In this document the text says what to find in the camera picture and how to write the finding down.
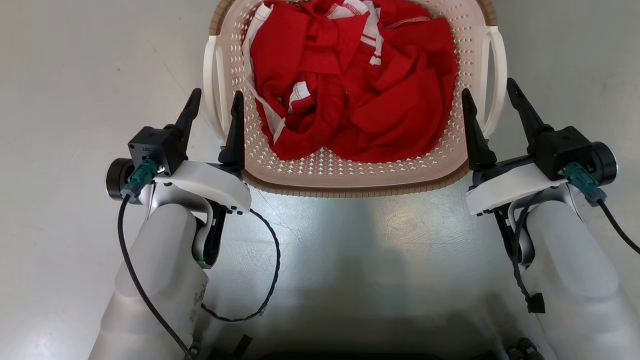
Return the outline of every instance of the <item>teal connector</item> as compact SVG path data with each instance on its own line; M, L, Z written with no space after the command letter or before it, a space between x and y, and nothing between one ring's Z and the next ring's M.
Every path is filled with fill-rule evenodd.
M581 193L589 205L598 206L598 201L604 201L607 194L598 187L598 182L585 170L582 165L573 162L564 168L563 176L567 181L574 185Z
M138 199L142 189L154 180L157 173L158 166L155 161L151 159L143 160L133 174L129 176L128 183L120 190L120 196L124 199L126 195L129 195L129 202L134 202Z

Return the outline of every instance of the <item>floor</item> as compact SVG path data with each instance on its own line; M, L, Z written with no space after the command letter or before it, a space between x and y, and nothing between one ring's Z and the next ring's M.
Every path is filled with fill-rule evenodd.
M494 3L509 74L540 116L614 149L620 176L605 188L608 204L639 239L640 3ZM118 203L104 192L104 173L128 155L126 142L140 127L175 121L191 89L202 86L216 4L0 3L0 156L12 171L1 187L0 358L88 356L122 262ZM218 144L203 116L189 156L212 161ZM524 153L515 111L505 110L490 144L499 158ZM253 207L282 242L275 294L263 317L239 325L203 317L198 333L207 347L227 350L249 334L253 356L287 348L432 352L453 360L526 334L553 359L535 317L525 313L493 220L465 210L469 183L357 200L252 190ZM600 212L580 203L640 307L640 258ZM141 207L127 212L129 241L143 216ZM274 259L256 218L230 217L205 303L225 316L253 312Z

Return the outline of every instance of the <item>clothes pile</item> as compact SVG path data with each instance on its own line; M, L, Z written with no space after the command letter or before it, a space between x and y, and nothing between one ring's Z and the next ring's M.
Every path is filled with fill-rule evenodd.
M405 0L266 1L243 43L262 131L282 160L422 156L444 132L458 72L449 23Z

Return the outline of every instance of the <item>basket rim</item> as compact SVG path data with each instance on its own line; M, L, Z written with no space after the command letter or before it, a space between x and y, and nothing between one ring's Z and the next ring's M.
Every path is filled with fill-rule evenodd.
M236 0L220 0L216 11L211 19L209 35L218 36L221 33L225 16ZM498 18L493 7L492 0L475 0L484 16L487 26L497 26ZM429 181L398 184L390 186L368 186L362 188L353 187L316 187L316 186L294 186L270 183L253 175L247 169L243 170L244 181L258 190L280 195L304 196L304 197L326 197L326 198L365 198L393 196L418 192L437 190L452 185L469 173L468 161L465 160L454 172Z

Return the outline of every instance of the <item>plastic basket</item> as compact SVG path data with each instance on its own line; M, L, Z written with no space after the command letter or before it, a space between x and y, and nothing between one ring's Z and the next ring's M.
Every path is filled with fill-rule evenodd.
M328 149L296 161L282 161L262 133L255 99L243 77L242 41L260 0L221 0L211 20L204 56L204 98L209 124L221 143L229 129L234 92L244 93L246 168L250 185L272 193L312 197L371 197L442 188L467 172L460 93L472 92L485 138L495 129L507 81L506 54L491 0L419 0L435 17L451 24L459 72L454 104L444 135L428 154L390 163L340 159ZM484 104L489 48L495 64L493 103L486 121Z

